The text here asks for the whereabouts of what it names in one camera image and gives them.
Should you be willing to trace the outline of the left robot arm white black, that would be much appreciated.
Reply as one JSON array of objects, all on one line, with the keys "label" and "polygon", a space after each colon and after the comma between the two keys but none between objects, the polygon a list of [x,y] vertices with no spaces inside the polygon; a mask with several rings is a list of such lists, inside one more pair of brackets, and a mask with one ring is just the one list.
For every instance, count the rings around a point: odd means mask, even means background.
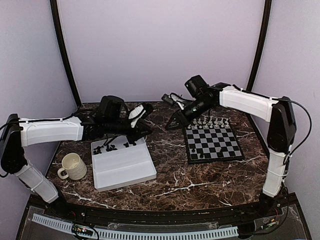
[{"label": "left robot arm white black", "polygon": [[134,144],[152,133],[144,121],[152,111],[150,103],[128,109],[123,99],[108,95],[93,110],[78,109],[63,118],[27,119],[11,114],[0,128],[0,166],[51,204],[58,217],[67,218],[70,206],[56,186],[26,159],[24,148],[50,142],[95,140],[108,134],[126,136],[129,144]]}]

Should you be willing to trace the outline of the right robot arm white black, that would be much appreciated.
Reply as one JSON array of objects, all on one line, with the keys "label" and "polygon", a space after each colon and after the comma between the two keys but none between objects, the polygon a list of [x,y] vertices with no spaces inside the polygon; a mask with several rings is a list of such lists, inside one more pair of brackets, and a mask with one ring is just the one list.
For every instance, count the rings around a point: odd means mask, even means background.
[{"label": "right robot arm white black", "polygon": [[175,94],[164,94],[162,100],[172,106],[179,106],[166,125],[166,130],[181,129],[189,125],[204,112],[216,107],[225,107],[243,112],[250,121],[258,139],[264,143],[268,156],[266,180],[261,195],[265,197],[255,205],[255,213],[266,217],[275,208],[274,199],[288,174],[289,162],[293,153],[297,124],[293,105],[288,97],[270,97],[244,90],[236,85],[219,82],[208,85],[196,75],[191,77],[185,87],[193,97],[187,104]]}]

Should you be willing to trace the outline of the white chess pieces row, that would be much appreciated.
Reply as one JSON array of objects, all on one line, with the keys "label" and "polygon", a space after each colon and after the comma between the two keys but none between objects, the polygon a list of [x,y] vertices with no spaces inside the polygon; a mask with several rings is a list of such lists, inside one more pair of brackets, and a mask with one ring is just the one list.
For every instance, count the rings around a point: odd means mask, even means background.
[{"label": "white chess pieces row", "polygon": [[187,130],[213,130],[213,129],[229,129],[231,127],[230,120],[225,117],[204,116],[191,121],[186,127]]}]

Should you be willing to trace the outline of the white plastic tray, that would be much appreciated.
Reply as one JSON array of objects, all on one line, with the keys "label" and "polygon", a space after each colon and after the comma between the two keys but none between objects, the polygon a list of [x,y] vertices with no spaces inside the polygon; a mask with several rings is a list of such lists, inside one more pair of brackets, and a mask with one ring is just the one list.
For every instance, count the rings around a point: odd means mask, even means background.
[{"label": "white plastic tray", "polygon": [[[126,136],[114,140],[91,143],[91,159],[94,187],[98,192],[114,190],[157,177],[157,171],[145,139],[137,140],[136,146],[125,147]],[[93,155],[97,146],[115,145],[117,150]]]}]

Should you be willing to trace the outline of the left black frame post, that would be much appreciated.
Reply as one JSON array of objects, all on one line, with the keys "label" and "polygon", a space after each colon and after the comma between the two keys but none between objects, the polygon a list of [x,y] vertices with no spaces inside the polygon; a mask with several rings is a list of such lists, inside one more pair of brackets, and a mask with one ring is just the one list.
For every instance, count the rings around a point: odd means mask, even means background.
[{"label": "left black frame post", "polygon": [[76,86],[76,82],[73,76],[69,56],[67,53],[67,48],[66,48],[66,43],[64,39],[64,34],[63,34],[63,28],[62,28],[62,23],[61,23],[61,18],[60,18],[60,13],[59,13],[59,6],[58,6],[58,1],[57,0],[50,0],[50,8],[51,8],[51,15],[52,15],[52,20],[53,20],[53,25],[54,25],[54,30],[55,30],[55,35],[58,43],[58,48],[60,52],[60,56],[62,59],[63,67],[65,70],[65,74],[67,77],[67,81],[72,93],[73,100],[76,104],[77,107],[80,107],[82,105],[82,101]]}]

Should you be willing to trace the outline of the black grey chessboard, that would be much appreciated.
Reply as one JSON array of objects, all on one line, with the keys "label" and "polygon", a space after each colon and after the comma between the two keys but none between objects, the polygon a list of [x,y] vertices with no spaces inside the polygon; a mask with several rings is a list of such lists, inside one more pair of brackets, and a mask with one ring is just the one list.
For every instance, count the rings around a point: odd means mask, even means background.
[{"label": "black grey chessboard", "polygon": [[[203,164],[225,161],[243,161],[245,156],[230,128],[218,129],[182,129],[189,164]],[[224,157],[218,157],[217,152],[223,148]]]}]

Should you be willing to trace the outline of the black chess pieces cluster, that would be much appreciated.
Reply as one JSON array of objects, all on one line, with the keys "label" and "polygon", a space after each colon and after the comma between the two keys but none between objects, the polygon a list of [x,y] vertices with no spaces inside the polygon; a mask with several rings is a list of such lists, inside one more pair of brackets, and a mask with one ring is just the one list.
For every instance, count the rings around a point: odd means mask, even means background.
[{"label": "black chess pieces cluster", "polygon": [[111,144],[107,144],[107,145],[98,145],[96,148],[93,149],[93,155],[99,155],[102,154],[104,152],[112,152],[112,151],[116,151],[117,148],[115,145]]},{"label": "black chess pieces cluster", "polygon": [[126,148],[129,148],[129,147],[133,147],[133,146],[136,146],[137,144],[135,142],[133,143],[129,143],[129,142],[126,142],[123,144]]}]

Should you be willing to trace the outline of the black chess pieces left cluster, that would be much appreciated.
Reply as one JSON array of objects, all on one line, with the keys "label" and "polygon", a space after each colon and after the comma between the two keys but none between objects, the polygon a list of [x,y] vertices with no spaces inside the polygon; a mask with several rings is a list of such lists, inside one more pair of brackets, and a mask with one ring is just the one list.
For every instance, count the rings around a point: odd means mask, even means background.
[{"label": "black chess pieces left cluster", "polygon": [[107,144],[107,145],[98,145],[96,148],[93,149],[93,155],[99,155],[102,154],[104,152],[112,152],[112,151],[116,151],[117,148],[115,145],[111,144]]}]

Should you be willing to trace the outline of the black chess pieces right cluster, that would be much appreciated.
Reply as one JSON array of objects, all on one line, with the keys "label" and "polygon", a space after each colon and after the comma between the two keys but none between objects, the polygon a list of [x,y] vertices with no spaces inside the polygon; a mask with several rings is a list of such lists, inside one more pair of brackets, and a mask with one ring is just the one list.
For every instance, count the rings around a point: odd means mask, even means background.
[{"label": "black chess pieces right cluster", "polygon": [[126,142],[123,144],[126,148],[129,148],[129,147],[133,147],[133,146],[136,146],[137,144],[135,142],[133,143],[129,143],[129,142]]}]

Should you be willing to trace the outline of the black front rail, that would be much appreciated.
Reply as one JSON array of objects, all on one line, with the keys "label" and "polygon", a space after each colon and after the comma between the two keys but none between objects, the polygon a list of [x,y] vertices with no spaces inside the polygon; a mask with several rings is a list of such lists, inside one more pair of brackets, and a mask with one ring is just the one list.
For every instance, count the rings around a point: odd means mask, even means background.
[{"label": "black front rail", "polygon": [[244,225],[252,223],[261,216],[255,212],[258,202],[203,210],[184,211],[134,211],[116,210],[69,203],[75,212],[66,219],[89,226],[107,226],[110,223],[133,225],[184,225],[217,222]]}]

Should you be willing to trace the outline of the right black frame post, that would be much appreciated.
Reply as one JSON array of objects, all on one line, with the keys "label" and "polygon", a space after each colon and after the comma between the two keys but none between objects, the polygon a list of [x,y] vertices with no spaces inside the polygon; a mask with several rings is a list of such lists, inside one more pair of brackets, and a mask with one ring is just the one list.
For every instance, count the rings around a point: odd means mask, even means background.
[{"label": "right black frame post", "polygon": [[250,71],[250,75],[248,78],[248,82],[246,85],[246,90],[247,91],[252,91],[255,85],[255,81],[257,78],[261,58],[263,55],[263,50],[265,46],[265,41],[266,41],[266,36],[267,36],[267,31],[268,31],[268,26],[269,26],[269,20],[270,20],[270,15],[271,15],[271,10],[272,10],[272,0],[265,0],[264,1],[264,8],[263,8],[263,13],[262,13],[262,20],[261,20],[261,26],[260,26],[260,31],[259,31],[259,36],[258,36],[258,42],[256,46],[256,51],[252,63],[252,68]]}]

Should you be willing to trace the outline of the cream ceramic mug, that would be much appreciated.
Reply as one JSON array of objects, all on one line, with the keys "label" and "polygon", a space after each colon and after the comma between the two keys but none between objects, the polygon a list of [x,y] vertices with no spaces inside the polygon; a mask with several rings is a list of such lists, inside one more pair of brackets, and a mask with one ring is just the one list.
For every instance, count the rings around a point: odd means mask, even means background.
[{"label": "cream ceramic mug", "polygon": [[57,175],[62,180],[69,178],[77,181],[87,174],[87,166],[77,153],[65,155],[61,161],[61,165],[62,168],[57,171]]}]

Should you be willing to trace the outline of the black frame post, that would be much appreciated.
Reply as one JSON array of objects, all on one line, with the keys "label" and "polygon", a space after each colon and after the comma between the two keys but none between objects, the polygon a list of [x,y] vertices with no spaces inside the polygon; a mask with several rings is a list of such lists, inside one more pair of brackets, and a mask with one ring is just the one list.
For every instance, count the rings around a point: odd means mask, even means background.
[{"label": "black frame post", "polygon": [[60,56],[62,59],[63,67],[65,70],[65,74],[67,77],[67,81],[72,93],[73,100],[76,104],[77,107],[80,107],[82,105],[82,101],[76,86],[76,82],[73,76],[69,56],[67,53],[67,48],[66,48],[66,43],[64,39],[64,34],[63,34],[63,28],[62,28],[62,23],[61,23],[61,18],[60,18],[60,13],[59,13],[59,6],[58,6],[58,1],[57,0],[50,0],[50,8],[51,8],[51,15],[52,15],[52,20],[53,20],[53,25],[54,25],[54,30],[55,30],[55,35],[58,43],[58,48],[60,52]]},{"label": "black frame post", "polygon": [[263,55],[263,50],[265,46],[265,41],[266,41],[266,36],[267,36],[267,31],[268,31],[268,26],[269,26],[269,20],[270,20],[270,15],[271,15],[271,10],[272,10],[272,0],[265,0],[264,1],[264,8],[263,8],[263,13],[262,13],[262,20],[261,20],[261,26],[260,26],[260,31],[259,31],[259,36],[258,36],[258,42],[256,46],[256,51],[252,63],[252,68],[250,71],[250,75],[248,78],[248,82],[246,85],[246,90],[247,91],[252,91],[255,85],[255,81],[257,78],[261,58]]}]

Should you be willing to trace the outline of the black chess piece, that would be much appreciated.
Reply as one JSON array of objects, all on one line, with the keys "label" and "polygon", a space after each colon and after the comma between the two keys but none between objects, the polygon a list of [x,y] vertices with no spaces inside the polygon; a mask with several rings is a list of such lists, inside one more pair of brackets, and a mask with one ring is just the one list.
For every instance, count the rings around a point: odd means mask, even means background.
[{"label": "black chess piece", "polygon": [[221,147],[221,148],[220,148],[220,151],[217,152],[217,156],[218,156],[219,158],[223,158],[223,157],[224,157],[224,148],[223,148],[223,147]]}]

